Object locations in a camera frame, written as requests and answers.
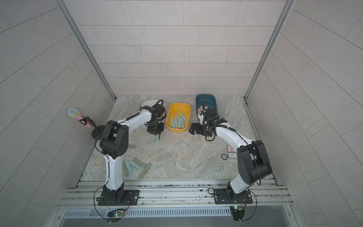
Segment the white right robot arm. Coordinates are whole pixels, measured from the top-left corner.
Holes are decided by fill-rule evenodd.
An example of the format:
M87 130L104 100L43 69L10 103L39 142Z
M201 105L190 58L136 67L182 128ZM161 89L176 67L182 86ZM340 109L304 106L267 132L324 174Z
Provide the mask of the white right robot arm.
M191 125L190 134L199 134L205 139L218 136L236 151L238 175L227 183L223 196L229 202L237 203L247 197L249 187L272 173L265 145L260 140L252 141L242 136L212 108L202 109L198 118L200 122Z

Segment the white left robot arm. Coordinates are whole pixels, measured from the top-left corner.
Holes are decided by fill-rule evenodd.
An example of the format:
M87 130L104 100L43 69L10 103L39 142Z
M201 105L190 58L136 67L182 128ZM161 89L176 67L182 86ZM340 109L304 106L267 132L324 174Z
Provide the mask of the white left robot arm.
M164 131L163 120L166 110L162 99L152 102L152 106L140 107L135 114L118 121L110 120L105 130L99 134L99 146L106 161L106 183L97 198L100 206L121 205L127 199L124 196L122 174L123 155L129 148L129 133L139 126L146 125L147 132L160 138Z

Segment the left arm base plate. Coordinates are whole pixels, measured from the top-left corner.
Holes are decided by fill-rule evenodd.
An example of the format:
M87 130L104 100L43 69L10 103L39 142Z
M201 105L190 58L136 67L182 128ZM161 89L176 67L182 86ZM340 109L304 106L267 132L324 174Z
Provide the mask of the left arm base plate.
M99 206L126 206L137 205L139 190L103 190L101 196L96 199Z

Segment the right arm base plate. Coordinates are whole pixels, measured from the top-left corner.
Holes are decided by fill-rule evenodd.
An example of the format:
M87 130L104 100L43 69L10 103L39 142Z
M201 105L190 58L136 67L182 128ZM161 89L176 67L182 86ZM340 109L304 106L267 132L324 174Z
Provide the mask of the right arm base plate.
M209 188L208 193L214 197L215 204L252 204L250 191L235 194L228 189Z

